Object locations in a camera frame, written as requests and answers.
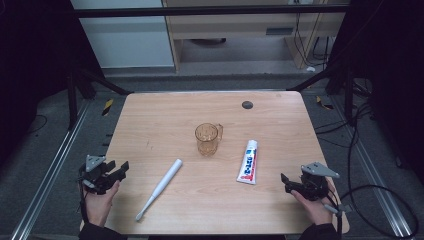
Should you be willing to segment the person's left hand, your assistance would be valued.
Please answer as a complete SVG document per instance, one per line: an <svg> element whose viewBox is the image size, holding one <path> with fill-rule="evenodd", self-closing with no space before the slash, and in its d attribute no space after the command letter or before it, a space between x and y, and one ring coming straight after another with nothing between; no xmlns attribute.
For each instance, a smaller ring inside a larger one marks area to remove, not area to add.
<svg viewBox="0 0 424 240"><path fill-rule="evenodd" d="M84 191L85 209L89 223L99 227L105 226L113 205L113 198L117 194L119 187L120 181L116 181L103 195Z"/></svg>

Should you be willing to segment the yellow black tape strip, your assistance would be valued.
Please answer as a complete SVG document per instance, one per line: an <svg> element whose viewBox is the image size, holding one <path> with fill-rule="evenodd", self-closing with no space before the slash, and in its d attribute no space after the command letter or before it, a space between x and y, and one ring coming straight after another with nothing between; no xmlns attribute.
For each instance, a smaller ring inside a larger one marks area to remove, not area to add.
<svg viewBox="0 0 424 240"><path fill-rule="evenodd" d="M106 101L106 103L105 103L105 105L104 105L104 108L103 108L103 110L102 110L102 113L101 113L101 115L102 116L106 116L106 115L108 115L108 113L109 113L109 111L110 111L110 109L111 109L111 106L112 106L112 104L113 104L113 99L108 99L107 101Z"/></svg>
<svg viewBox="0 0 424 240"><path fill-rule="evenodd" d="M331 99L328 96L317 96L316 102L318 105L320 105L324 109L327 109L327 110L334 109Z"/></svg>

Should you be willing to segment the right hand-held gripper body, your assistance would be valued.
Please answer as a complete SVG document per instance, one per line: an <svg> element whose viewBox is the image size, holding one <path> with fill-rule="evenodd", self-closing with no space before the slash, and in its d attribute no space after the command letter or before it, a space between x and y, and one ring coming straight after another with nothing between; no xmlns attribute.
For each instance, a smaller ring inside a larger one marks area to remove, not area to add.
<svg viewBox="0 0 424 240"><path fill-rule="evenodd" d="M327 178L339 178L340 175L327 166L314 162L301 166L302 175L299 192L305 199L315 201L323 199L330 192Z"/></svg>

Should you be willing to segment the person's right hand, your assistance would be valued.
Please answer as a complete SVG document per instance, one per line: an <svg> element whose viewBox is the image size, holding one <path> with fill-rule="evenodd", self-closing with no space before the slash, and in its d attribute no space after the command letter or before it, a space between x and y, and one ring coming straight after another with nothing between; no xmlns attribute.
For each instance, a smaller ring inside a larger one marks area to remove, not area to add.
<svg viewBox="0 0 424 240"><path fill-rule="evenodd" d="M299 192L292 190L291 195L303 206L310 221L315 225L332 224L333 213L326 205L331 206L331 201L325 197L321 200L310 201L305 199Z"/></svg>

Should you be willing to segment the amber glass cup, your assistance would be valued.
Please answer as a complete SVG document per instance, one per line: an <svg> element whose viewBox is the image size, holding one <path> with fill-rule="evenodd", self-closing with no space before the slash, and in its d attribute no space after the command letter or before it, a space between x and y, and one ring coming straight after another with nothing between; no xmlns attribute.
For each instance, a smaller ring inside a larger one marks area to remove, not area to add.
<svg viewBox="0 0 424 240"><path fill-rule="evenodd" d="M197 149L203 156L212 156L218 150L223 136L221 124L202 123L195 129Z"/></svg>

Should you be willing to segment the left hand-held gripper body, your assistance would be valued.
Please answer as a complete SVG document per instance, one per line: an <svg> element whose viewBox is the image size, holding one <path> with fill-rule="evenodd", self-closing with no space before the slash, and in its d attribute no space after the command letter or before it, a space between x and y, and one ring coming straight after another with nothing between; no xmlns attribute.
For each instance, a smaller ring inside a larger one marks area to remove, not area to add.
<svg viewBox="0 0 424 240"><path fill-rule="evenodd" d="M79 169L79 183L88 192L102 195L113 185L109 177L112 170L107 170L106 164L105 156L86 156L85 163Z"/></svg>

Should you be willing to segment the dark curtain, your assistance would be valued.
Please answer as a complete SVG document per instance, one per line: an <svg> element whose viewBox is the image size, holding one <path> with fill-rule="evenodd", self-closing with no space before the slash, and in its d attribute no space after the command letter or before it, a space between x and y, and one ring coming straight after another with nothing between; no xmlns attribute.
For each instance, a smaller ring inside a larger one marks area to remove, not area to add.
<svg viewBox="0 0 424 240"><path fill-rule="evenodd" d="M424 184L424 0L351 0L331 53L372 83L400 161Z"/></svg>
<svg viewBox="0 0 424 240"><path fill-rule="evenodd" d="M0 168L27 134L38 103L75 68L101 76L71 0L0 0Z"/></svg>

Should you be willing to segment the black horizontal bar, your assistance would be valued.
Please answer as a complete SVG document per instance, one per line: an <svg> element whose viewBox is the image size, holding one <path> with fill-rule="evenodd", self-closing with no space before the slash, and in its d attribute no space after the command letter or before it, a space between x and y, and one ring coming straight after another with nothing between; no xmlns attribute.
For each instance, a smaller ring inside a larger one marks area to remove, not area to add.
<svg viewBox="0 0 424 240"><path fill-rule="evenodd" d="M350 9L349 4L308 5L240 5L240 6L194 6L122 9L77 9L69 15L78 18L105 17L156 17L156 16L204 16L247 14L295 14L295 13L341 13Z"/></svg>

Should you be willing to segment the white toothpaste tube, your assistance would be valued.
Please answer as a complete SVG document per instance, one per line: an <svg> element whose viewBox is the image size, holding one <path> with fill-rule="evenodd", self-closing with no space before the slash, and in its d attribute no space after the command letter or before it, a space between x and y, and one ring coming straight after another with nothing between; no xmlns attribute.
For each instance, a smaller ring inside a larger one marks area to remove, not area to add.
<svg viewBox="0 0 424 240"><path fill-rule="evenodd" d="M249 140L244 151L244 156L236 181L240 183L256 184L256 162L258 143Z"/></svg>

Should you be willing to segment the black metal stand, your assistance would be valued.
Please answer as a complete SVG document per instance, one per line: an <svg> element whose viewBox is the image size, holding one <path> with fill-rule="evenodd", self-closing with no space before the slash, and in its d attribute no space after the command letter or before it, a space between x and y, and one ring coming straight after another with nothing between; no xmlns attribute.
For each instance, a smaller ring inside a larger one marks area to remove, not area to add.
<svg viewBox="0 0 424 240"><path fill-rule="evenodd" d="M78 120L76 91L79 91L84 99L93 99L96 96L96 91L91 84L92 81L99 83L119 95L131 94L131 91L125 90L107 81L104 76L97 75L87 69L76 68L71 70L66 80L68 92L69 130L76 126Z"/></svg>
<svg viewBox="0 0 424 240"><path fill-rule="evenodd" d="M328 79L325 91L330 94L336 94L344 89L344 117L350 125L353 124L353 71L348 64L335 63L328 66L325 70L315 74L308 80L294 87L288 88L288 91L301 92L314 83Z"/></svg>

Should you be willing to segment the aluminium floor rail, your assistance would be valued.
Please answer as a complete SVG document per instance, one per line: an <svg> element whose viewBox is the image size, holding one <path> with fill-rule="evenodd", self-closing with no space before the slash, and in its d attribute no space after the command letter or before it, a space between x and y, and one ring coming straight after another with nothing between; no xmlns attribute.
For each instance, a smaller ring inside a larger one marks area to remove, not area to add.
<svg viewBox="0 0 424 240"><path fill-rule="evenodd" d="M66 135L62 140L29 206L27 207L27 210L12 232L10 240L28 239L28 236L30 235L30 232L85 121L90 105L91 102L89 100L82 101L81 107L77 112L77 119L74 126L66 132Z"/></svg>
<svg viewBox="0 0 424 240"><path fill-rule="evenodd" d="M351 199L351 202L354 203L355 200L353 193L355 191L371 188L374 191L380 207L392 228L393 238L397 240L416 240L415 236L419 227L419 220L414 215L412 208L396 192L386 186L385 181L381 177L375 165L372 163L366 148L359 138L357 127L352 127L344 117L342 101L334 96L331 96L330 99L333 102L335 111L339 114L340 118L346 122L344 128L351 137L348 153L348 166L351 166L351 154L352 151L355 150L359 163L361 164L369 182L368 185L358 186L351 189L351 173L348 173L347 179L349 190L347 196ZM356 114L353 115L352 120L353 123L357 121ZM410 215L414 218L414 228L411 228L407 223L407 220L401 211L401 207L398 205L399 202L408 209Z"/></svg>

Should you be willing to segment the white toothbrush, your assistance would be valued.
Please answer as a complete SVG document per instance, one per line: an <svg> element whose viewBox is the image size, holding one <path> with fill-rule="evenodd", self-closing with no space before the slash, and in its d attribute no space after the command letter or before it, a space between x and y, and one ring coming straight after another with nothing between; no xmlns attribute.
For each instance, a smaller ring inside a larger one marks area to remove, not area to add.
<svg viewBox="0 0 424 240"><path fill-rule="evenodd" d="M155 201L155 199L164 191L164 189L167 187L169 182L173 179L175 174L179 171L181 168L183 162L181 159L176 159L172 166L168 169L168 171L165 173L165 175L162 177L162 179L159 181L155 189L153 190L152 194L148 198L147 202L144 204L141 211L136 215L135 220L140 221L143 217L144 213L147 211L147 209L150 207L150 205Z"/></svg>

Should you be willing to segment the white cabinet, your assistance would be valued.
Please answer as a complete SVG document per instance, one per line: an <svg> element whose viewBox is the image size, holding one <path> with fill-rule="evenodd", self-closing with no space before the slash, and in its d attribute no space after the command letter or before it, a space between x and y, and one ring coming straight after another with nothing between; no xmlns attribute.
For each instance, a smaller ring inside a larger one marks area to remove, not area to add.
<svg viewBox="0 0 424 240"><path fill-rule="evenodd" d="M161 0L71 0L76 10L162 7ZM173 67L165 18L81 18L103 69Z"/></svg>

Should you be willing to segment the light wooden desk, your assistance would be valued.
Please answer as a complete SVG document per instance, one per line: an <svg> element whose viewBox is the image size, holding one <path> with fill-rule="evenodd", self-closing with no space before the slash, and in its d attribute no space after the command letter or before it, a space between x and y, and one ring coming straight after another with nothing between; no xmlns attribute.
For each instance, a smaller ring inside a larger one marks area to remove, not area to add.
<svg viewBox="0 0 424 240"><path fill-rule="evenodd" d="M349 0L161 0L165 7L236 5L344 4ZM166 18L173 60L180 66L189 39L282 36L295 66L303 68L315 41L335 37L344 13L169 16Z"/></svg>

